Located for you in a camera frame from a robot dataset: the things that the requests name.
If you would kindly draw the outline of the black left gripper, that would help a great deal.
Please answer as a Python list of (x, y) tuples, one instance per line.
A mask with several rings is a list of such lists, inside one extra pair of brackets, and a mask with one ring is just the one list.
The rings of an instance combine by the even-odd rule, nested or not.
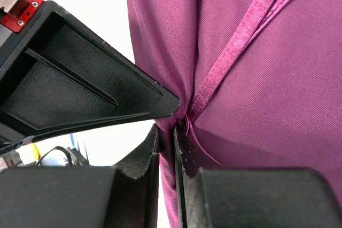
[(1, 51), (15, 46), (38, 16), (44, 0), (1, 0)]

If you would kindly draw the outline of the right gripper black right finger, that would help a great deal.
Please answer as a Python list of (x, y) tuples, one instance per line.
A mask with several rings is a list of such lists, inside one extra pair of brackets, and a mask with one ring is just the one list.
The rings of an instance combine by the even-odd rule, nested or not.
[(174, 128), (180, 227), (341, 227), (326, 179), (303, 168), (224, 169)]

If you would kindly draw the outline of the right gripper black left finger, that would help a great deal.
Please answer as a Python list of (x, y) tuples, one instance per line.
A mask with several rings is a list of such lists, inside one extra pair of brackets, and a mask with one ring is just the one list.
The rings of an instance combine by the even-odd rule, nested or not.
[(159, 129), (111, 167), (1, 172), (1, 227), (156, 227)]

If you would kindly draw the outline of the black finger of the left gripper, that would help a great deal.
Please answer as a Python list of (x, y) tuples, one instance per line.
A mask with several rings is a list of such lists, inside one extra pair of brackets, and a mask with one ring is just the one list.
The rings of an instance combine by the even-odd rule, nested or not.
[(174, 114), (179, 99), (47, 1), (1, 46), (1, 152)]

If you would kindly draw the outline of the purple cloth napkin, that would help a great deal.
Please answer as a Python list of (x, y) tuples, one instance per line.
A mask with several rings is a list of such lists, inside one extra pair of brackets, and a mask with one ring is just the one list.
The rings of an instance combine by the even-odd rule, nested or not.
[(224, 168), (308, 167), (341, 199), (341, 0), (127, 0), (136, 64), (175, 93), (159, 119), (178, 227), (173, 129)]

